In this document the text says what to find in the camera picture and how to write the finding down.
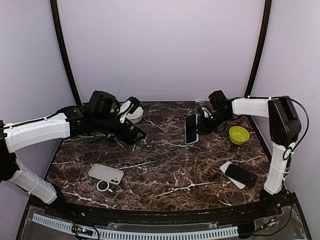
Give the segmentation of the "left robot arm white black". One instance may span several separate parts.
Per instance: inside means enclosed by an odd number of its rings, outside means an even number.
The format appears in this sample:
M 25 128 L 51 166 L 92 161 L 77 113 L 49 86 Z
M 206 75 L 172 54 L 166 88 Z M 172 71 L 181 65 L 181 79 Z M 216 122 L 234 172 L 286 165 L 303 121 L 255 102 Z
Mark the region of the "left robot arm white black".
M 67 218 L 71 208 L 65 196 L 53 185 L 17 158 L 16 151 L 56 139 L 91 134 L 111 134 L 127 145 L 146 138 L 146 133 L 126 117 L 100 113 L 88 105 L 65 107 L 56 113 L 20 123 L 0 124 L 0 180 L 10 182 L 37 197 L 60 218 Z

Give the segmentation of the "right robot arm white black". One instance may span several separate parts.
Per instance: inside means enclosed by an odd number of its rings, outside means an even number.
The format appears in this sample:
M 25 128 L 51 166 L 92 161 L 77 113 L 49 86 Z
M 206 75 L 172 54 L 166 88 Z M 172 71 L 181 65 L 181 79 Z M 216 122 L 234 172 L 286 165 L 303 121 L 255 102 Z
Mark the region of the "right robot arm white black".
M 275 208 L 273 198 L 283 189 L 290 172 L 292 155 L 303 140 L 299 136 L 302 124 L 296 111 L 298 101 L 289 96 L 227 98 L 222 90 L 214 91 L 209 97 L 214 112 L 201 106 L 191 123 L 185 123 L 185 131 L 195 137 L 210 134 L 234 115 L 267 118 L 272 141 L 272 154 L 268 176 L 260 192 L 260 202 L 255 213 L 266 217 Z

